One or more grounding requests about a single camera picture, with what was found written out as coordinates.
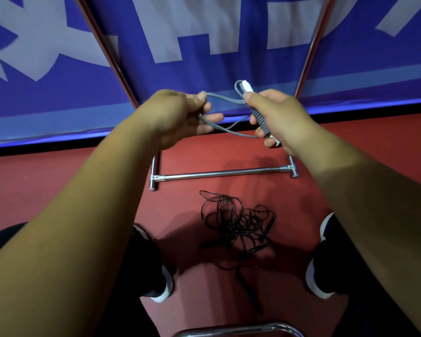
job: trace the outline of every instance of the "sneaker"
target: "sneaker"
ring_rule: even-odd
[[[134,224],[133,227],[135,231],[138,232],[144,240],[149,240],[149,241],[152,240],[150,236],[148,235],[148,233],[141,226]],[[157,303],[162,303],[164,300],[166,300],[171,295],[174,289],[173,277],[171,276],[170,272],[167,270],[167,267],[165,267],[164,265],[162,265],[162,274],[165,278],[165,283],[166,283],[164,292],[157,297],[150,297],[152,300],[154,300]]]
[[[328,222],[333,217],[334,213],[331,213],[326,216],[326,218],[323,220],[320,226],[320,238],[321,243],[315,248],[314,256],[318,252],[318,250],[321,250],[320,246],[323,243],[323,241],[326,241],[325,231],[326,227],[328,225]],[[320,297],[321,299],[328,299],[331,295],[333,295],[335,292],[327,292],[323,291],[318,287],[316,280],[315,280],[315,266],[314,266],[314,258],[310,261],[309,266],[307,266],[306,270],[306,283],[309,289],[312,291],[314,295],[317,297]]]

